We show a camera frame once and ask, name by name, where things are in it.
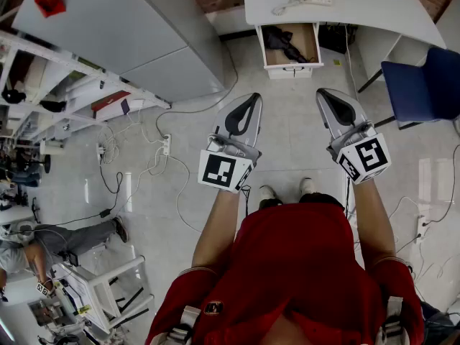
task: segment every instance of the gray pants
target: gray pants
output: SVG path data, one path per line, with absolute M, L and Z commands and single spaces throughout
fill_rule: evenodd
M 105 242 L 115 232 L 116 223 L 114 220 L 78 230 L 67 230 L 54 225 L 39 225 L 35 229 L 34 240 L 45 249 L 48 271 L 53 264 L 63 261 L 62 257 L 58 255 L 59 252 L 70 251 L 75 255 L 83 254 Z

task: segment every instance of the black shoe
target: black shoe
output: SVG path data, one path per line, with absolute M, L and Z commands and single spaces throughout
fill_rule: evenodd
M 116 233 L 120 237 L 121 241 L 126 243 L 129 240 L 128 231 L 124 228 L 123 220 L 121 217 L 114 217 Z

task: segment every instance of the blue chair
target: blue chair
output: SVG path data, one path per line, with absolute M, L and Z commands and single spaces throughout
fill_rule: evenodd
M 416 67 L 384 61 L 382 72 L 394 116 L 379 121 L 375 127 L 391 121 L 411 121 L 399 129 L 425 121 L 455 120 L 460 115 L 460 54 L 432 47 L 425 65 Z

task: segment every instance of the white sneaker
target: white sneaker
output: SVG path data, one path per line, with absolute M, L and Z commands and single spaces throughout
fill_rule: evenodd
M 300 181 L 300 196 L 316 192 L 315 183 L 310 178 L 303 178 Z
M 259 189 L 260 193 L 260 200 L 264 201 L 266 199 L 276 199 L 276 193 L 275 191 L 269 187 L 268 185 L 263 185 Z

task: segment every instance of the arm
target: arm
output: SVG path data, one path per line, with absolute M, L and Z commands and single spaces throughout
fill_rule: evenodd
M 395 238 L 387 212 L 373 180 L 354 185 L 356 219 L 366 268 L 378 260 L 395 257 Z
M 45 284 L 49 279 L 46 275 L 46 259 L 43 248 L 38 244 L 31 244 L 24 248 L 27 261 L 33 263 L 38 271 L 38 278 L 42 284 Z M 45 287 L 48 290 L 52 289 L 52 283 L 49 281 Z
M 222 267 L 233 245 L 239 194 L 220 190 L 193 253 L 192 267 Z

